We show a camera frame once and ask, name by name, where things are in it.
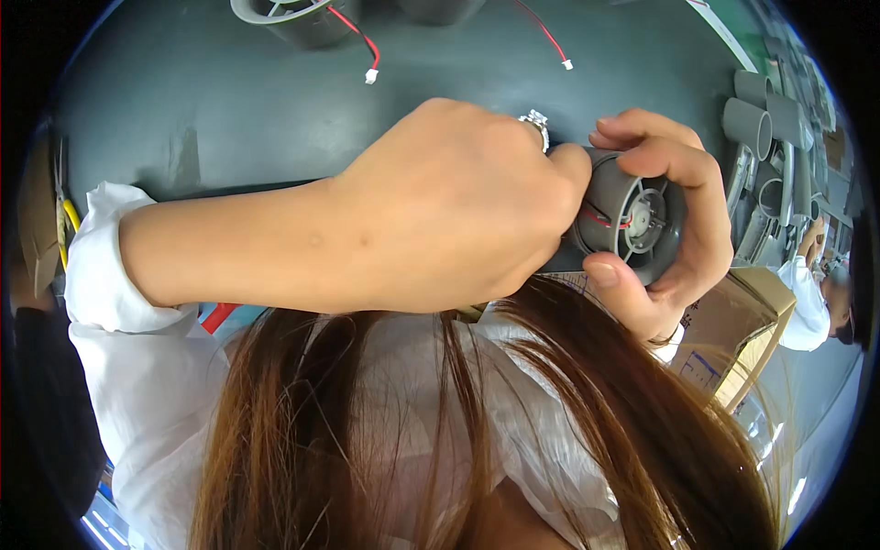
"forearm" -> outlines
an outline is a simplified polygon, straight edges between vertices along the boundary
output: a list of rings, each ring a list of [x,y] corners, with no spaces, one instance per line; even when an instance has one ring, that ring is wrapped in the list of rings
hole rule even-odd
[[[810,249],[807,250],[807,253],[804,256],[804,258],[807,260],[807,268],[809,268],[811,265],[813,265],[813,261],[816,260],[816,256],[819,254],[818,249],[819,249],[819,247],[816,244],[815,239],[814,239],[813,244],[810,245]]]
[[[355,309],[358,237],[334,207],[331,182],[137,209],[120,223],[126,274],[156,306]]]
[[[806,231],[803,234],[803,238],[801,239],[801,244],[797,247],[797,255],[803,256],[804,258],[806,258],[807,254],[810,252],[810,249],[812,248],[813,243],[815,243],[815,242],[816,242],[816,233],[814,233],[813,231]]]

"cardboard box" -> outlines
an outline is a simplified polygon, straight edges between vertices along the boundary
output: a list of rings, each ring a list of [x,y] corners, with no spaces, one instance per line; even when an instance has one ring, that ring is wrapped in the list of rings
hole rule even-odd
[[[27,159],[18,195],[18,236],[27,274],[38,296],[58,269],[58,228],[48,133],[38,137]]]
[[[733,268],[685,310],[685,338],[670,368],[732,411],[752,388],[795,309],[767,268]]]
[[[824,132],[822,141],[825,143],[825,158],[828,165],[840,172],[843,157],[847,154],[847,137],[843,133],[843,128],[838,126],[833,132]]]

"shirt sleeve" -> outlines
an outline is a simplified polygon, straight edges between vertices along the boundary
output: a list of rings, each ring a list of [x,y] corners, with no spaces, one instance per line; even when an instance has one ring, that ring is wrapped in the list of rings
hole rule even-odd
[[[831,316],[825,299],[807,268],[807,260],[796,256],[776,271],[785,286],[795,295],[795,310],[780,338],[785,348],[812,351],[828,339]]]
[[[115,465],[114,500],[151,546],[183,547],[228,363],[199,325],[196,304],[153,307],[125,274],[119,221],[153,200],[105,182],[87,201],[64,297],[70,340]]]

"red wire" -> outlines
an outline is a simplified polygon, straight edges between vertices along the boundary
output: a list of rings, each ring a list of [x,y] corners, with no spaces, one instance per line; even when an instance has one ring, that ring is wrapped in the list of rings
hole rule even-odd
[[[590,218],[591,220],[593,220],[594,222],[598,222],[598,223],[604,225],[605,227],[611,227],[611,224],[609,224],[609,223],[606,222],[604,219],[602,219],[602,218],[600,218],[599,216],[596,216],[595,214],[593,214],[592,212],[590,212],[589,209],[583,209],[583,213],[586,214],[587,217],[589,217],[589,218]],[[630,225],[632,225],[632,223],[633,223],[633,218],[632,218],[632,217],[629,217],[629,221],[626,222],[625,224],[620,224],[620,228],[621,228],[621,229],[626,229],[627,227],[629,227]]]
[[[519,0],[513,0],[513,1],[516,5],[523,8],[526,13],[528,13],[530,16],[532,16],[532,19],[535,20],[535,23],[537,23],[538,26],[541,27],[541,30],[544,31],[544,34],[547,35],[547,38],[550,39],[550,41],[553,43],[554,46],[556,46],[556,51],[559,52],[559,57],[561,57],[563,61],[568,61],[568,58],[565,56],[565,52],[562,51],[562,47],[559,45],[559,42],[556,41],[556,39],[553,37],[553,35],[550,34],[550,31],[547,30],[547,27],[544,26],[544,21],[541,21],[541,18],[538,17],[538,15],[534,11],[532,11],[532,9],[529,8],[529,6],[523,4]]]
[[[363,40],[367,43],[367,46],[370,48],[370,50],[372,50],[372,53],[373,53],[373,65],[372,65],[372,67],[370,67],[370,68],[371,68],[371,69],[375,69],[376,67],[378,67],[378,65],[379,65],[379,58],[381,58],[382,55],[379,53],[379,48],[378,48],[378,46],[376,46],[375,42],[373,42],[372,40],[370,40],[370,37],[369,37],[369,36],[367,36],[366,34],[362,33],[362,32],[361,32],[361,29],[357,28],[357,25],[355,25],[355,24],[352,23],[347,17],[345,17],[344,15],[342,15],[341,13],[339,13],[339,12],[336,10],[336,8],[334,8],[333,6],[327,6],[327,10],[328,10],[330,13],[333,13],[333,15],[335,15],[337,18],[339,18],[339,20],[340,20],[342,23],[345,23],[346,26],[347,26],[349,29],[351,29],[352,31],[354,31],[354,32],[356,32],[356,33],[358,33],[358,34],[360,34],[361,37],[363,37]]]

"table surface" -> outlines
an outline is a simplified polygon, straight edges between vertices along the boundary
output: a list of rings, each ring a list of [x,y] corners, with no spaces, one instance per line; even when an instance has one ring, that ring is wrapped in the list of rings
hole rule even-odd
[[[435,96],[535,108],[554,140],[576,143],[598,117],[640,106],[691,126],[728,164],[720,119],[737,60],[687,2],[533,8],[574,70],[508,0],[448,27],[368,0],[360,27],[382,61],[366,85],[370,54],[353,35],[304,51],[240,21],[228,0],[126,0],[61,80],[54,115],[70,137],[71,198],[84,214],[102,180],[165,201],[326,177]]]

